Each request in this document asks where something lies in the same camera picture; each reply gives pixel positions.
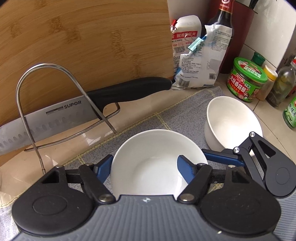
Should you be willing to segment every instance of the white crosshair mark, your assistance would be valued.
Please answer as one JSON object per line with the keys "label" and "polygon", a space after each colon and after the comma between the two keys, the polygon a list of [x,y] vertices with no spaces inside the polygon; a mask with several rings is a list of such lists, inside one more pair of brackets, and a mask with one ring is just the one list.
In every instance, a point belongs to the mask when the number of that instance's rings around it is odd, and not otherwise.
{"label": "white crosshair mark", "polygon": [[142,201],[143,201],[143,202],[145,202],[145,203],[148,203],[148,202],[150,202],[150,201],[151,201],[151,199],[150,199],[150,198],[148,198],[148,197],[145,197],[144,199],[142,199]]}

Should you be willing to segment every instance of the green lid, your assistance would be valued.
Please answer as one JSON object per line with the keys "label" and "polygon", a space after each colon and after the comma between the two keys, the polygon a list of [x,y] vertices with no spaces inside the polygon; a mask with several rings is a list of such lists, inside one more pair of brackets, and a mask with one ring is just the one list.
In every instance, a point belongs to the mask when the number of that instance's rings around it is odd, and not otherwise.
{"label": "green lid", "polygon": [[258,52],[255,52],[251,61],[261,66],[264,63],[265,58]]}
{"label": "green lid", "polygon": [[261,67],[253,63],[252,61],[236,57],[233,61],[234,66],[240,71],[243,75],[252,79],[257,83],[264,84],[267,81],[267,75]]}

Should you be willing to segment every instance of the qr code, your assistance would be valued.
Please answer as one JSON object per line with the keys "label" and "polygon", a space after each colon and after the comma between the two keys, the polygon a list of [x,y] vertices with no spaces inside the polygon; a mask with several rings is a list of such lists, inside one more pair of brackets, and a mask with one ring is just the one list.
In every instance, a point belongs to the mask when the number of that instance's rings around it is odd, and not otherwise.
{"label": "qr code", "polygon": [[183,80],[181,78],[179,79],[179,82],[178,82],[180,87],[188,87],[189,83],[190,83],[190,81],[185,81],[185,80]]}
{"label": "qr code", "polygon": [[209,80],[215,80],[216,74],[209,74]]}

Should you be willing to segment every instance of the kitchen knife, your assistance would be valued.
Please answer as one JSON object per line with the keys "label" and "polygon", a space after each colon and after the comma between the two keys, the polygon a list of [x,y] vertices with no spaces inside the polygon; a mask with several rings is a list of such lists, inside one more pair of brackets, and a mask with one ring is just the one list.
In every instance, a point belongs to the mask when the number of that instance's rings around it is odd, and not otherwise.
{"label": "kitchen knife", "polygon": [[[172,82],[162,77],[139,78],[87,92],[101,112],[106,105],[141,99],[169,90]],[[34,141],[40,141],[73,127],[101,119],[84,96],[72,98],[25,116]],[[0,127],[0,155],[31,145],[21,118]]]}

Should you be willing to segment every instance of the white bowl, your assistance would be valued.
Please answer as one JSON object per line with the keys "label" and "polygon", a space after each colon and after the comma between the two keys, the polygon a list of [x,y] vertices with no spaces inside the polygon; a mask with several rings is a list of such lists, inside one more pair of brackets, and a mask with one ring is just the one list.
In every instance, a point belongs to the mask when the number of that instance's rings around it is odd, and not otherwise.
{"label": "white bowl", "polygon": [[177,132],[156,129],[134,135],[122,144],[112,162],[114,196],[172,194],[177,198],[187,186],[177,168],[179,155],[194,164],[207,164],[201,149]]}
{"label": "white bowl", "polygon": [[251,131],[262,136],[258,119],[244,103],[228,96],[212,99],[207,106],[205,139],[214,151],[239,146]]}

